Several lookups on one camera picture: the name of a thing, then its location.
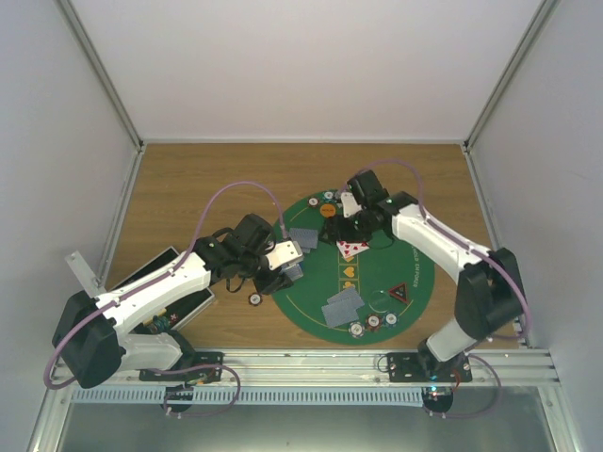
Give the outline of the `red black triangle all-in marker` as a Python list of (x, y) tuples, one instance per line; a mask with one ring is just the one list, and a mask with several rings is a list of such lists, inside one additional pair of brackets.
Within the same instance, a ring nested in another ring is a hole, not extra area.
[(388, 295), (401, 303), (408, 304), (408, 290), (405, 282), (400, 283), (388, 290)]

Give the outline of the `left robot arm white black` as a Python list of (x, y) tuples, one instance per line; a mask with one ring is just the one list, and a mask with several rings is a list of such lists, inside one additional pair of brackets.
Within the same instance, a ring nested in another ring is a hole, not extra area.
[(233, 278), (252, 281), (260, 295), (291, 286), (285, 268), (302, 261), (300, 245), (278, 237), (265, 220), (246, 215), (234, 228), (197, 238), (175, 259), (122, 288), (71, 295), (52, 338), (51, 362), (71, 371), (68, 384), (94, 388), (114, 374), (151, 370), (182, 380), (191, 375), (187, 342), (172, 332), (137, 334), (136, 327), (174, 302)]

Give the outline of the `dealt card small blind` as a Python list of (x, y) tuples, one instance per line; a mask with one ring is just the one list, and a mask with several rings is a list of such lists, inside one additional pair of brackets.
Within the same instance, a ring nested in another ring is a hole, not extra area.
[(288, 231), (290, 238), (297, 242), (303, 253), (309, 253), (318, 248), (318, 231), (307, 228), (291, 228)]

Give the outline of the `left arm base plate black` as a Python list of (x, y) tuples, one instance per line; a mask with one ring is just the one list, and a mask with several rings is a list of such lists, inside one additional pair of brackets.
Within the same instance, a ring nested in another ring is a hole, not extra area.
[(145, 382), (177, 382), (191, 386), (198, 383), (220, 381), (224, 353), (221, 351), (197, 351), (179, 360), (171, 369), (163, 372), (144, 369), (139, 371), (139, 379)]

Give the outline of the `black aluminium poker case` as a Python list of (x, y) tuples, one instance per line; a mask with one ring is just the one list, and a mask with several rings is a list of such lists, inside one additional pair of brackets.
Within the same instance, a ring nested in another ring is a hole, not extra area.
[[(144, 266), (140, 267), (128, 277), (115, 284), (112, 289), (115, 290), (123, 288), (129, 283), (133, 283), (142, 277), (148, 276), (152, 272), (160, 269), (164, 265), (174, 260), (178, 255), (179, 253), (175, 247), (166, 248), (152, 260), (148, 261)], [(159, 333), (159, 326), (151, 326), (155, 317), (167, 318), (169, 320), (169, 329), (179, 331), (183, 329), (185, 325), (187, 325), (196, 315), (207, 309), (215, 301), (216, 296), (209, 288), (189, 294), (168, 305), (166, 308), (163, 308), (158, 314), (152, 315), (149, 320), (145, 320), (141, 324), (138, 324), (135, 327), (134, 332), (140, 334)]]

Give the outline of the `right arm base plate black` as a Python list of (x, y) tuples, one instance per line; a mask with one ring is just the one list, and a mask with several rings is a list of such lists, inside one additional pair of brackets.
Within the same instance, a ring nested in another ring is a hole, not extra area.
[(391, 382), (452, 383), (471, 382), (471, 366), (467, 358), (454, 357), (447, 362), (423, 358), (417, 351), (389, 352), (377, 366)]

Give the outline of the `orange big blind button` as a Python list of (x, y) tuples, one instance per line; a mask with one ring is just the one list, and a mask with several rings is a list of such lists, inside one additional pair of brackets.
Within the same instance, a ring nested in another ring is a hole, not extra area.
[(320, 206), (319, 212), (324, 218), (332, 218), (336, 215), (337, 210), (334, 204), (325, 202)]

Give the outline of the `clear acrylic dealer button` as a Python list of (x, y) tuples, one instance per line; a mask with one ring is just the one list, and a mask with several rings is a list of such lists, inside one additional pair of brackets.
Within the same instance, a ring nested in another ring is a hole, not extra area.
[(390, 298), (389, 294), (383, 290), (377, 290), (370, 294), (368, 297), (367, 305), (375, 313), (384, 314), (390, 310)]

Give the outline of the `green round poker mat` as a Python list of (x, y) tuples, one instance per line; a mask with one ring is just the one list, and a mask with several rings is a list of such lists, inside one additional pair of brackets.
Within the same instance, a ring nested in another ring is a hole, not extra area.
[[(346, 261), (336, 245), (318, 242), (318, 248), (304, 254), (301, 268), (303, 277), (293, 285), (273, 296), (275, 304), (296, 326), (317, 339), (345, 346), (368, 347), (403, 335), (423, 315), (432, 297), (435, 265), (424, 253), (403, 241), (393, 241), (378, 231), (368, 242), (369, 249)], [(367, 305), (370, 294), (388, 290), (400, 283), (407, 284), (408, 304), (395, 299), (390, 310), (399, 317), (395, 328), (387, 328), (383, 317), (387, 314), (373, 312)], [(353, 286), (365, 302), (357, 309), (358, 322), (365, 334), (352, 338), (349, 324), (329, 328), (325, 324), (321, 307), (327, 299), (345, 288)], [(377, 331), (367, 329), (367, 317), (379, 315), (382, 325)]]

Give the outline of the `dealt cards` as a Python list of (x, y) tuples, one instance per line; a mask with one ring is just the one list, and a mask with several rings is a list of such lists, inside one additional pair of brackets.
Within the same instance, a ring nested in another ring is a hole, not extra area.
[(350, 306), (354, 309), (359, 309), (365, 305), (365, 302), (362, 300), (359, 293), (353, 286), (345, 288), (341, 292), (327, 299), (329, 304), (337, 303), (339, 301), (342, 301), (344, 305)]

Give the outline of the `eight of hearts card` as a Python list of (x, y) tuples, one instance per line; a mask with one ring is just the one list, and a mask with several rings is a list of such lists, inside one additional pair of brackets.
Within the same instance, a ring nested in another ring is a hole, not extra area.
[(364, 252), (369, 249), (369, 245), (366, 242), (346, 242), (346, 241), (337, 241), (336, 247), (342, 256), (343, 259), (349, 261), (352, 257), (358, 255), (361, 252)]

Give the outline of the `red black chip stack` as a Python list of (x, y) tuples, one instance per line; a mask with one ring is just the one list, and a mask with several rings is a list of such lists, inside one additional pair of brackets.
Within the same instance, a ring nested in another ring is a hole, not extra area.
[(263, 298), (259, 293), (252, 293), (248, 297), (248, 302), (252, 306), (259, 306), (263, 302)]

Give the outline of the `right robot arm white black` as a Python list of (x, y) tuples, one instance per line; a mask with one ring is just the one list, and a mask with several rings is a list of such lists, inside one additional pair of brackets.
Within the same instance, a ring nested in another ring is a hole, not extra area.
[(323, 242), (369, 242), (378, 231), (420, 250), (456, 283), (452, 319), (417, 348), (417, 370), (426, 380), (443, 378), (468, 349), (519, 316), (528, 316), (515, 255), (490, 250), (433, 217), (420, 197), (389, 193), (372, 170), (354, 175), (339, 200), (343, 211), (325, 219)]

